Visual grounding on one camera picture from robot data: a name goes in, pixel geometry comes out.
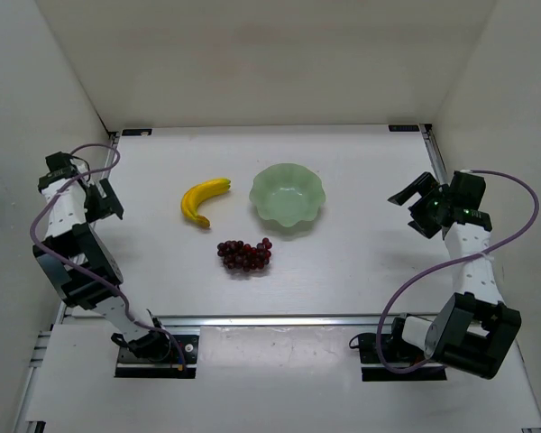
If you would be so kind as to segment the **yellow fake banana bunch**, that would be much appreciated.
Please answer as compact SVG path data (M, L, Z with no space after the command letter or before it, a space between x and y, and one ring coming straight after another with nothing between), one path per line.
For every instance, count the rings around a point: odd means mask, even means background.
M225 194L230 188L231 181L226 178L207 180L192 187L180 201L180 210L183 217L202 229L209 229L210 221L198 212L198 208L203 202Z

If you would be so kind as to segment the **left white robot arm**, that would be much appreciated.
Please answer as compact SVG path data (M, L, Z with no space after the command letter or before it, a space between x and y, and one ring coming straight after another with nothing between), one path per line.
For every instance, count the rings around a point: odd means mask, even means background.
M32 235L32 253L61 300L90 310L115 328L112 340L139 359L170 361L175 345L152 314L140 315L121 292L123 275L93 224L124 208L107 179L92 180L89 164L74 152L45 159L48 173L38 190L46 199L39 214L48 220L42 239Z

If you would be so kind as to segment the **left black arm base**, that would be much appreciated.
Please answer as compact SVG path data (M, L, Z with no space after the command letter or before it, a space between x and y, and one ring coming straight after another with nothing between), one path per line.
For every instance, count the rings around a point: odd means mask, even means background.
M197 373L199 352L198 334L175 334L180 353L169 341L158 343L158 350L143 350L143 356L136 355L127 345L121 334L113 333L111 341L119 347L115 365L116 378L128 379L194 379Z

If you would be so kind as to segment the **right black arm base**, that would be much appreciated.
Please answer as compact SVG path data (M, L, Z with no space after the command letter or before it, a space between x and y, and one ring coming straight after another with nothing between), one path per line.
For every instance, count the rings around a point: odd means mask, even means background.
M443 366L423 366L412 373L396 374L388 371L380 364L375 348L375 335L361 333L354 336L348 344L360 356L363 382L442 382L446 381ZM383 334L381 347L385 359L398 368L411 366L423 360L423 352L406 343L396 340L390 334Z

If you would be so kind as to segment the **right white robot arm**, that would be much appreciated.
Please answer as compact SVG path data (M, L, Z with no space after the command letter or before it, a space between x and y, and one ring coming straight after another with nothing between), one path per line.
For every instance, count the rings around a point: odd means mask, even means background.
M457 171L449 184L424 172L389 201L409 207L409 226L427 239L443 236L454 293L432 319L395 318L389 335L377 333L375 350L394 373L434 362L483 379L493 378L514 343L522 320L504 304L490 260L491 218L480 210L484 178Z

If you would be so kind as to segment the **purple fake grape bunch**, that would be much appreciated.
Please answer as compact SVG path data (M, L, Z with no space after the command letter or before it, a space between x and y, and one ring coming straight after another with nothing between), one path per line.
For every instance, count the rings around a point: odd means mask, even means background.
M227 240L216 246L222 265L231 272L262 271L270 264L273 244L267 237L257 244Z

